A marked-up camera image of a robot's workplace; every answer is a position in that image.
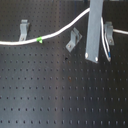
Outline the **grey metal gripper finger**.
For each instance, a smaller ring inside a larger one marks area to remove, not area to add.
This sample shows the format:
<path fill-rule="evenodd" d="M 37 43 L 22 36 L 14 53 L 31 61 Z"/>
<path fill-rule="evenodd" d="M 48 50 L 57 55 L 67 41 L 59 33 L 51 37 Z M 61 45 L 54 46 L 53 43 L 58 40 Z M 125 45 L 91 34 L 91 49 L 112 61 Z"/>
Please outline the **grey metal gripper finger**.
<path fill-rule="evenodd" d="M 103 0 L 90 0 L 85 58 L 98 62 Z"/>

